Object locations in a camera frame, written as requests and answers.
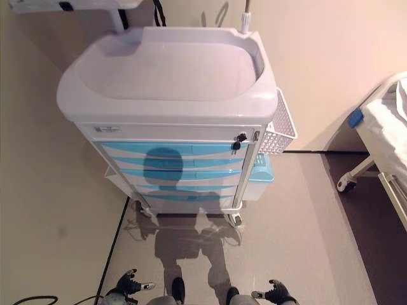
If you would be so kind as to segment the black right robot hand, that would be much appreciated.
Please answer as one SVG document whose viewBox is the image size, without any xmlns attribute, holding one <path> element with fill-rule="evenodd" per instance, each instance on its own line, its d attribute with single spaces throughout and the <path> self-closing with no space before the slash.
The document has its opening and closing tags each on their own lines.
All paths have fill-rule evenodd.
<svg viewBox="0 0 407 305">
<path fill-rule="evenodd" d="M 271 289 L 266 292 L 252 291 L 251 297 L 255 299 L 265 299 L 273 304 L 298 304 L 298 301 L 291 296 L 286 286 L 278 280 L 269 280 Z"/>
</svg>

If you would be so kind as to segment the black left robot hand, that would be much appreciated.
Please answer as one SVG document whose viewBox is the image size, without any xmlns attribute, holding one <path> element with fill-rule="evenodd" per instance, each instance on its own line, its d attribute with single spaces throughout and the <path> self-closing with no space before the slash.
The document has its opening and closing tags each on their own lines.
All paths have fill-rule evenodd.
<svg viewBox="0 0 407 305">
<path fill-rule="evenodd" d="M 156 285 L 153 282 L 140 283 L 135 280 L 137 269 L 133 268 L 128 270 L 117 282 L 115 288 L 109 292 L 118 294 L 124 298 L 124 301 L 131 304 L 137 304 L 137 300 L 131 297 L 143 290 L 153 290 Z"/>
</svg>

